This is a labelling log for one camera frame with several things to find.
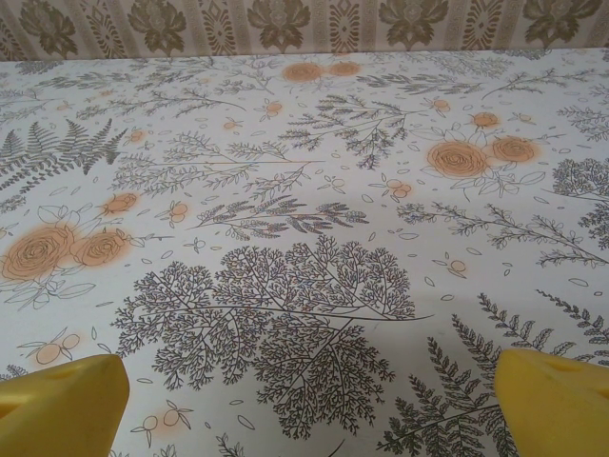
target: table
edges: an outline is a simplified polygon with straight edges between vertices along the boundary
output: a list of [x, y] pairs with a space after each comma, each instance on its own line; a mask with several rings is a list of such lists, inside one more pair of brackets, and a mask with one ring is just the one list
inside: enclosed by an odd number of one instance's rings
[[112, 457], [517, 455], [502, 348], [609, 365], [607, 60], [1, 64], [2, 377], [119, 354]]

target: orange rose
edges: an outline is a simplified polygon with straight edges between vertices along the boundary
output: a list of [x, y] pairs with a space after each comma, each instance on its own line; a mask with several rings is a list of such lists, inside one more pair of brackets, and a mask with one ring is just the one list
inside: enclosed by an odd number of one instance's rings
[[508, 136], [493, 142], [493, 153], [500, 160], [526, 162], [537, 155], [537, 147], [529, 140]]
[[492, 112], [479, 112], [474, 116], [474, 124], [478, 127], [494, 127], [499, 123], [499, 118]]
[[69, 252], [79, 264], [96, 267], [111, 262], [126, 245], [126, 240], [117, 232], [97, 233], [74, 243]]
[[327, 72], [333, 74], [334, 76], [353, 76], [360, 72], [362, 67], [360, 67], [355, 62], [339, 62], [338, 64], [334, 64], [327, 69]]
[[133, 193], [124, 193], [123, 195], [115, 195], [112, 200], [102, 205], [104, 215], [114, 214], [115, 212], [124, 212], [135, 205], [137, 195]]
[[66, 228], [40, 228], [12, 245], [2, 275], [23, 281], [38, 278], [52, 271], [73, 243], [74, 234]]
[[438, 144], [427, 154], [427, 161], [444, 176], [459, 178], [477, 176], [488, 167], [480, 148], [459, 141]]
[[319, 65], [306, 62], [285, 67], [283, 76], [292, 83], [309, 83], [321, 78], [323, 72]]

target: wallpaper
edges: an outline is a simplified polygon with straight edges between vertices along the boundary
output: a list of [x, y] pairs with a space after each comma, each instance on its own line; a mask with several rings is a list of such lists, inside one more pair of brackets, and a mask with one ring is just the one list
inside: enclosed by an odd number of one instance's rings
[[0, 59], [594, 48], [602, 0], [0, 0]]
[[3, 63], [0, 376], [120, 355], [112, 457], [516, 456], [503, 348], [609, 366], [608, 61]]

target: botanical illustration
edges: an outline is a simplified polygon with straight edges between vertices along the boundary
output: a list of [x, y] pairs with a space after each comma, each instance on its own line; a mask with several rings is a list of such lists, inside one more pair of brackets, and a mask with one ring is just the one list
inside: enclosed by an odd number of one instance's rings
[[288, 47], [298, 49], [303, 44], [303, 34], [299, 31], [308, 25], [311, 12], [301, 0], [254, 0], [247, 9], [247, 21], [256, 29], [261, 29], [260, 44], [268, 50], [276, 47], [285, 53]]
[[485, 46], [491, 1], [81, 3], [79, 57], [171, 57], [2, 64], [0, 380], [120, 355], [112, 457], [516, 457], [501, 350], [609, 367], [606, 52], [343, 53]]
[[387, 43], [402, 43], [411, 50], [416, 43], [428, 45], [434, 37], [434, 24], [441, 22], [448, 13], [447, 0], [423, 0], [409, 3], [406, 0], [387, 0], [379, 7], [381, 22], [389, 24]]
[[168, 0], [135, 0], [128, 20], [135, 31], [144, 34], [151, 52], [161, 50], [169, 57], [173, 50], [184, 50], [180, 32], [186, 29], [187, 20]]
[[64, 59], [68, 53], [78, 54], [71, 36], [76, 28], [71, 19], [46, 0], [28, 0], [21, 7], [21, 27], [38, 37], [40, 47], [49, 55], [58, 53]]
[[414, 318], [397, 261], [321, 235], [285, 253], [235, 249], [213, 275], [174, 262], [138, 281], [140, 295], [117, 311], [118, 353], [162, 341], [153, 367], [169, 389], [203, 388], [217, 366], [225, 384], [251, 369], [264, 384], [258, 401], [273, 406], [287, 436], [308, 438], [321, 421], [355, 433], [360, 420], [372, 424], [373, 402], [395, 376], [358, 322]]

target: yellow corner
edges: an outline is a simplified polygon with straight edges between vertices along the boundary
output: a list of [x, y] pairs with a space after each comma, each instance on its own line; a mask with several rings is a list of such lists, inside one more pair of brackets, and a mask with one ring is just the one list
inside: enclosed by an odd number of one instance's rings
[[509, 349], [495, 391], [521, 457], [609, 455], [609, 368]]
[[108, 457], [129, 384], [116, 355], [0, 383], [2, 457]]

